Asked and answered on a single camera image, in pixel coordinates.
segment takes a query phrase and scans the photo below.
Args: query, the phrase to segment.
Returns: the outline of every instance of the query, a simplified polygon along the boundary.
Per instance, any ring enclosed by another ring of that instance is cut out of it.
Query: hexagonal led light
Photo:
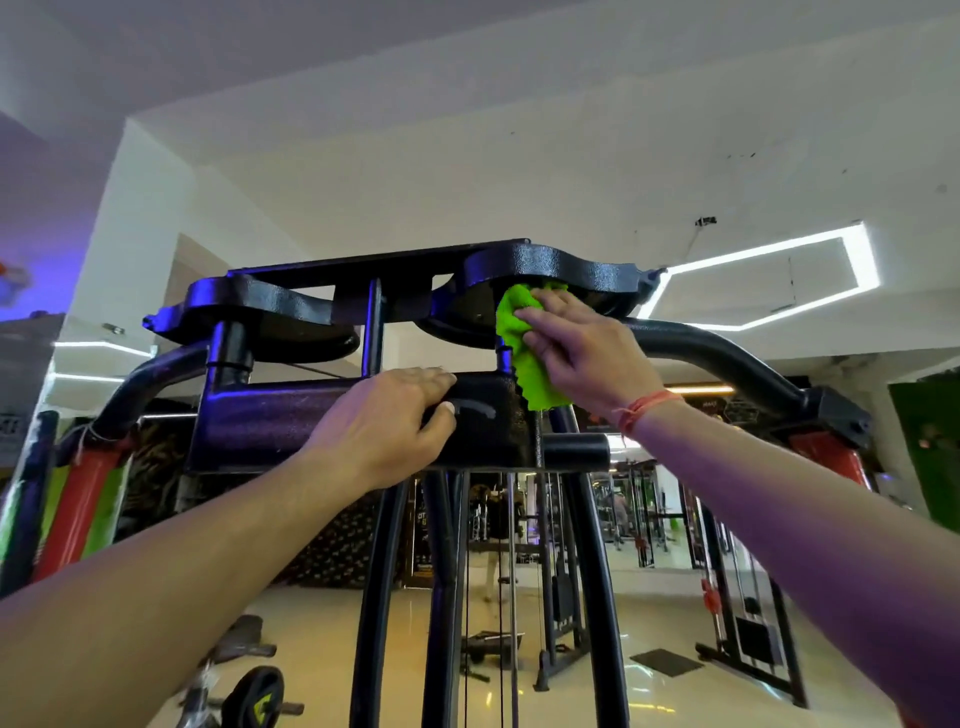
[[[827,305],[828,303],[843,301],[851,296],[856,296],[857,294],[865,293],[866,291],[871,291],[874,288],[877,288],[880,285],[880,278],[876,272],[876,262],[874,261],[874,251],[870,246],[870,237],[867,235],[867,229],[864,224],[856,223],[848,228],[840,228],[839,230],[835,231],[818,232],[815,235],[807,235],[806,237],[795,237],[792,240],[784,240],[780,243],[761,245],[759,248],[750,248],[737,253],[718,255],[717,257],[708,257],[704,258],[703,260],[694,260],[692,263],[683,263],[681,265],[675,265],[672,268],[667,268],[660,276],[660,285],[657,286],[657,290],[654,291],[653,296],[650,297],[650,300],[647,303],[640,306],[634,312],[634,316],[636,316],[638,319],[649,319],[650,315],[657,307],[657,304],[660,302],[660,299],[663,297],[663,291],[666,290],[670,280],[674,276],[678,276],[681,273],[700,271],[704,268],[712,268],[713,266],[723,265],[724,263],[733,263],[737,260],[746,260],[747,258],[751,257],[780,253],[781,251],[788,251],[792,248],[800,248],[804,245],[813,245],[814,243],[823,243],[828,240],[837,239],[843,240],[844,250],[847,252],[847,258],[850,259],[850,265],[853,269],[853,277],[856,279],[856,286],[854,288],[841,291],[840,293],[834,293],[831,296],[824,296],[822,299],[817,299],[816,301],[802,303],[801,305],[794,306],[793,308],[786,308],[783,311],[778,311],[777,313],[773,313],[769,316],[748,321],[746,324],[740,324],[739,326],[730,326],[727,324],[690,325],[697,328],[705,328],[710,331],[746,331],[749,328],[756,328],[763,326],[764,324],[772,324],[775,321],[780,321],[781,319],[785,319],[790,316],[796,316],[798,313],[804,313],[805,311],[812,310],[813,308],[819,308],[820,306]]]

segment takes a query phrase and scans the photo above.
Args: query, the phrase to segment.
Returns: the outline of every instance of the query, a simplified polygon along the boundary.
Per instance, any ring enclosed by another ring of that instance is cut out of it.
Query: wrist
[[[283,476],[303,492],[306,502],[346,508],[367,493],[363,469],[334,450],[305,448],[293,454],[281,466]]]
[[[653,433],[674,429],[688,411],[690,407],[683,399],[659,401],[643,412],[624,434],[645,446]]]
[[[614,409],[613,415],[616,419],[613,422],[621,432],[629,432],[647,411],[668,401],[684,401],[684,398],[663,386],[658,387],[625,406]]]

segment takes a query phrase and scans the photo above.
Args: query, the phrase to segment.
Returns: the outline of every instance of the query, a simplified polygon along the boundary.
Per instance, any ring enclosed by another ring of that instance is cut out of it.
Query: curved handlebar
[[[171,384],[192,379],[206,371],[209,342],[201,341],[162,353],[145,361],[117,387],[90,431],[101,440],[122,440],[131,431],[156,395]]]
[[[705,369],[777,417],[797,417],[806,410],[807,395],[803,389],[713,331],[673,321],[621,321],[651,358],[676,359]]]

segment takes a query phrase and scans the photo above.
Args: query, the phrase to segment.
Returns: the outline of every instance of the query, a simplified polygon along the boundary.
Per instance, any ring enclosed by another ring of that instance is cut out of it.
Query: ceiling wire
[[[693,252],[693,245],[697,242],[697,235],[700,234],[700,231],[703,229],[702,226],[697,226],[697,229],[693,232],[693,237],[690,238],[690,242],[686,246],[686,252],[684,253],[684,263],[690,261],[690,254]]]
[[[793,293],[793,304],[797,305],[797,288],[793,284],[793,255],[786,257],[786,265],[790,270],[790,291]]]

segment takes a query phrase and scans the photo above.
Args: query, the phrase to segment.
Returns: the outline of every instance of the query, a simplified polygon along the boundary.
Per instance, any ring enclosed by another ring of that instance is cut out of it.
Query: ceiling light
[[[54,346],[58,349],[113,349],[116,352],[133,353],[147,359],[152,359],[155,354],[154,352],[143,352],[140,349],[123,347],[111,341],[56,341]]]
[[[727,384],[710,384],[695,387],[667,387],[675,395],[731,395],[733,388]]]
[[[790,316],[796,316],[797,314],[804,313],[805,311],[809,311],[814,308],[819,308],[820,306],[828,305],[829,303],[843,301],[851,296],[856,296],[857,294],[865,293],[866,291],[872,291],[873,289],[879,287],[879,273],[876,270],[874,251],[870,245],[870,237],[867,235],[867,228],[863,223],[857,223],[856,225],[851,225],[848,228],[818,232],[814,235],[796,237],[792,240],[784,240],[780,243],[773,243],[771,245],[761,245],[758,248],[749,248],[745,251],[738,251],[737,253],[718,255],[716,257],[708,257],[704,258],[703,260],[694,260],[690,263],[675,265],[663,272],[663,274],[660,276],[660,284],[650,297],[650,300],[644,305],[640,306],[634,312],[634,315],[639,319],[650,318],[650,316],[653,314],[654,308],[656,308],[657,304],[660,302],[663,292],[670,283],[670,280],[674,276],[678,276],[681,273],[701,271],[705,268],[713,268],[714,266],[723,265],[725,263],[733,263],[737,260],[747,260],[752,257],[760,257],[761,255],[781,253],[783,251],[792,250],[793,248],[800,248],[805,245],[813,245],[815,243],[823,243],[829,240],[837,239],[843,241],[844,251],[847,253],[847,258],[850,260],[851,269],[853,270],[853,277],[856,280],[856,287],[850,288],[846,291],[841,291],[840,293],[835,293],[832,296],[825,296],[822,299],[817,299],[816,301],[786,308],[783,311],[778,311],[770,316],[764,316],[763,318],[748,321],[746,324],[740,324],[737,326],[732,326],[730,324],[691,325],[697,328],[705,328],[710,331],[746,331],[750,328],[756,328],[763,326],[764,324],[772,324],[775,321],[780,321],[781,319],[785,319]]]
[[[144,415],[141,420],[187,420],[197,417],[196,412],[161,412],[155,415]]]
[[[60,372],[55,372],[53,376],[56,379],[72,379],[73,381],[106,381],[113,384],[119,384],[124,380],[121,376],[62,375]]]

